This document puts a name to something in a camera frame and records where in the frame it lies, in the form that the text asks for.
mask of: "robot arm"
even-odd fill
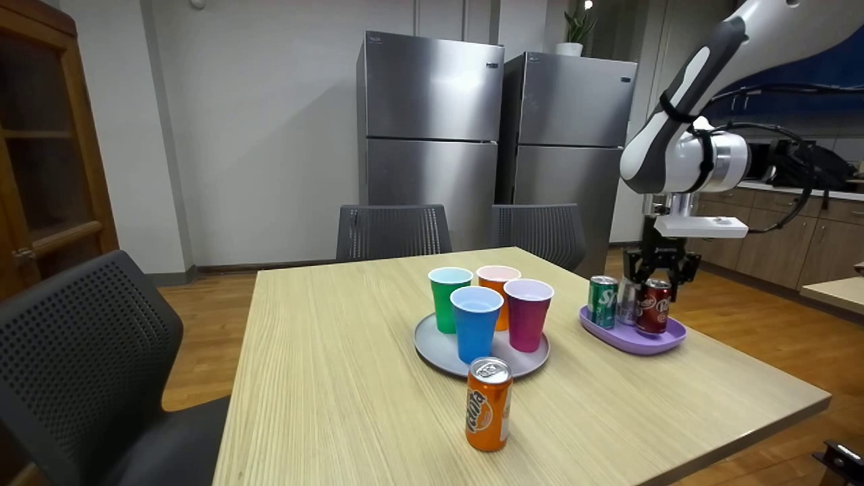
[[[748,0],[680,68],[657,108],[621,153],[639,195],[726,191],[748,170],[740,134],[693,124],[705,103],[751,72],[811,57],[852,34],[860,0]]]
[[[705,103],[732,80],[822,52],[860,23],[860,0],[748,0],[707,34],[621,153],[625,185],[662,199],[657,216],[645,219],[639,247],[624,253],[629,281],[641,284],[664,266],[674,299],[676,284],[699,266],[682,236],[748,234],[732,216],[687,214],[691,191],[737,185],[751,155],[740,134],[697,116]]]

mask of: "gray tray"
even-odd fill
[[[421,319],[413,330],[416,354],[435,370],[455,377],[467,377],[467,363],[458,359],[455,335],[437,332],[435,313]],[[494,332],[490,354],[505,359],[512,380],[537,373],[548,362],[548,340],[533,354],[510,349],[508,332]]]

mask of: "orange can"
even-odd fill
[[[463,438],[477,451],[500,451],[508,442],[510,370],[497,357],[474,359],[467,366]]]

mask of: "round tray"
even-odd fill
[[[576,322],[586,327],[586,332],[595,335],[601,342],[621,349],[625,354],[639,354],[639,357],[667,354],[676,349],[684,338],[684,327],[674,319],[667,322],[667,332],[657,338],[645,338],[632,323],[624,323],[624,322],[617,322],[613,330],[599,327],[590,322],[589,307],[576,311]]]
[[[421,319],[413,330],[416,354],[435,370],[467,377],[467,363],[458,359],[455,335],[443,335],[437,330],[435,313]],[[494,332],[490,354],[505,359],[512,380],[537,373],[548,362],[548,340],[533,354],[521,354],[510,349],[508,332]]]

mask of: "cable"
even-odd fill
[[[759,120],[726,120],[722,130],[763,130],[763,133],[776,133],[782,137],[787,137],[792,145],[807,145],[811,141],[803,141],[801,134],[782,130],[776,124],[759,124]],[[803,185],[801,195],[797,196],[792,207],[776,219],[772,226],[751,226],[748,234],[763,234],[763,232],[776,232],[782,230],[792,216],[801,214],[801,207],[807,205],[810,195],[811,195],[811,184],[815,184],[815,161],[811,160],[799,160],[792,150],[786,153],[787,160],[792,160],[797,165],[803,168]]]

